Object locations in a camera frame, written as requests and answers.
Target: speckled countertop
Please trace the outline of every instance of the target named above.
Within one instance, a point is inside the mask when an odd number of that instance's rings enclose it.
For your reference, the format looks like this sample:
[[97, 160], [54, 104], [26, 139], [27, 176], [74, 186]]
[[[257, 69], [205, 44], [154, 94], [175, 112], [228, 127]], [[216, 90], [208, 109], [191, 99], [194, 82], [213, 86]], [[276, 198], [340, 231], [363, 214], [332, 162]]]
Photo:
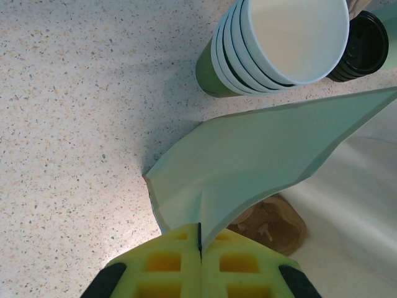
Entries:
[[381, 71], [210, 98], [194, 65], [229, 5], [0, 3], [0, 297], [78, 297], [109, 259], [159, 235], [141, 174], [200, 121], [396, 85]]

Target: green cup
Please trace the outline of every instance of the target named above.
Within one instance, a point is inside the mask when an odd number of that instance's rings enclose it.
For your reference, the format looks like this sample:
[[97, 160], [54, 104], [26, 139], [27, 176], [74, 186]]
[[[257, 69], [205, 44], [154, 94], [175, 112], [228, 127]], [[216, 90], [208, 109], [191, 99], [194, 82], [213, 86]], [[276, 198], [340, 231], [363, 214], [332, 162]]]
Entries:
[[211, 40], [207, 43], [196, 63], [196, 79], [200, 88], [213, 97], [232, 97], [240, 94], [228, 89], [218, 78], [212, 65]]

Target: terrazzo surface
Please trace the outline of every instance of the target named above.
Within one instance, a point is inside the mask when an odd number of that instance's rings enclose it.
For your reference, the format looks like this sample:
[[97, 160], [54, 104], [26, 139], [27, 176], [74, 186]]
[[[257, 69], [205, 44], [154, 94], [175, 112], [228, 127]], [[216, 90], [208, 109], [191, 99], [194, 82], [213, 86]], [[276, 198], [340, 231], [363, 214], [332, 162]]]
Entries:
[[392, 70], [211, 98], [195, 61], [230, 4], [0, 2], [0, 297], [79, 297], [158, 236], [141, 175], [200, 121], [397, 85]]

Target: stacked paper cup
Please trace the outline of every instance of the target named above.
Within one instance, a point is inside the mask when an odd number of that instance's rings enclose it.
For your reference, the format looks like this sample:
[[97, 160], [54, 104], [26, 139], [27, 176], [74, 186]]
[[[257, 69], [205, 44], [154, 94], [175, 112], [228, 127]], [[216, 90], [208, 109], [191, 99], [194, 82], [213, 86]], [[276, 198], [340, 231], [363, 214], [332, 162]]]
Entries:
[[261, 96], [327, 76], [349, 36], [346, 0], [237, 0], [196, 64], [214, 97]]

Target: light green paper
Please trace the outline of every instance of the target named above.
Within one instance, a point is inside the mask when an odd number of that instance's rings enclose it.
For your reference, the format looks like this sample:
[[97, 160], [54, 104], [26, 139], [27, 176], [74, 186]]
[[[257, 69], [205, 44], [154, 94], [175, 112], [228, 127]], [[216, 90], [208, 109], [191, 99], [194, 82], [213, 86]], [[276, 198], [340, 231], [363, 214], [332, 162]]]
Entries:
[[389, 53], [383, 70], [397, 67], [397, 2], [386, 5], [375, 11], [375, 14], [385, 26], [389, 38]]
[[201, 222], [205, 250], [250, 205], [313, 175], [395, 98], [390, 88], [204, 122], [145, 176], [161, 229]]

